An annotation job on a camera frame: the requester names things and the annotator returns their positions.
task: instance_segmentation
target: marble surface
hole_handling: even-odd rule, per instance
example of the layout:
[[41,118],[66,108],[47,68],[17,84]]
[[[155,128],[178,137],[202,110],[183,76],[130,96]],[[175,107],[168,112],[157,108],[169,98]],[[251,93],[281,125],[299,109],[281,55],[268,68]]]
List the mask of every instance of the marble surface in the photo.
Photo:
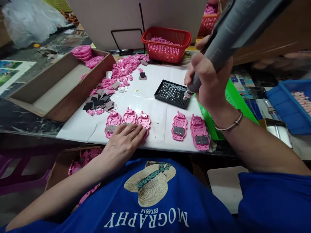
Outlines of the marble surface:
[[41,43],[40,48],[34,48],[33,45],[21,50],[15,49],[12,45],[1,48],[0,60],[35,61],[36,64],[0,95],[0,132],[56,137],[64,123],[39,117],[5,98],[52,65],[54,59],[43,56],[39,52],[42,51],[42,48],[52,49],[61,56],[68,53],[75,46],[90,43],[91,40],[85,33],[68,35],[59,32],[51,35],[49,39]]

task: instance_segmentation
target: straw hat print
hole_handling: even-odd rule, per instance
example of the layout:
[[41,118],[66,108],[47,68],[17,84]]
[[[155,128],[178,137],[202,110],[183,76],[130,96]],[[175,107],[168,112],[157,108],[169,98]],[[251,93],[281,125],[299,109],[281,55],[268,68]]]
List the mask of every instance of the straw hat print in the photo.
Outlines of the straw hat print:
[[125,182],[124,188],[138,193],[141,207],[150,207],[162,200],[168,190],[167,183],[175,174],[176,169],[169,163],[148,161],[144,170],[132,175]]

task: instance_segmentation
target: red basket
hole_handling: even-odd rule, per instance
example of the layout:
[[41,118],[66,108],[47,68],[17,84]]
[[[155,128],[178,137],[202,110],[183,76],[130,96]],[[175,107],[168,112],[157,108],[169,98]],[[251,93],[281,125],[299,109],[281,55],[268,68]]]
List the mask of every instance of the red basket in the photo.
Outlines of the red basket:
[[[150,41],[152,37],[162,37],[180,45]],[[146,45],[151,59],[175,64],[181,61],[191,41],[192,35],[189,31],[171,28],[150,27],[142,35],[142,42]]]
[[220,16],[220,3],[218,4],[218,10],[217,10],[217,14],[213,14],[213,15],[203,15],[203,19],[201,22],[201,26],[199,29],[199,33],[198,36],[207,36],[209,35],[213,28],[214,25],[216,23],[216,21],[218,20],[219,16]]

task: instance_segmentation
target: gray electric screwdriver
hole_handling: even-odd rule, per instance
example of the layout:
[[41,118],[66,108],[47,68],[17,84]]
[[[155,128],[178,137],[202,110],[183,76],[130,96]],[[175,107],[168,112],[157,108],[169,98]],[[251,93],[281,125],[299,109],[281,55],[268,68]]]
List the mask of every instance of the gray electric screwdriver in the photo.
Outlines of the gray electric screwdriver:
[[[254,42],[292,0],[231,0],[215,24],[212,34],[201,51],[219,71],[243,46]],[[194,74],[183,100],[199,91],[201,81]]]

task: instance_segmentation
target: blue t-shirt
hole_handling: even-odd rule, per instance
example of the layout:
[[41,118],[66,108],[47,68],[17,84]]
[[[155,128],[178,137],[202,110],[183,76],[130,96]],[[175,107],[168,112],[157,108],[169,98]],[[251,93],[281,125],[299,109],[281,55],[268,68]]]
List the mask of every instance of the blue t-shirt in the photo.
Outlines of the blue t-shirt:
[[102,183],[62,224],[10,232],[310,232],[311,177],[240,173],[238,219],[173,160],[139,159]]

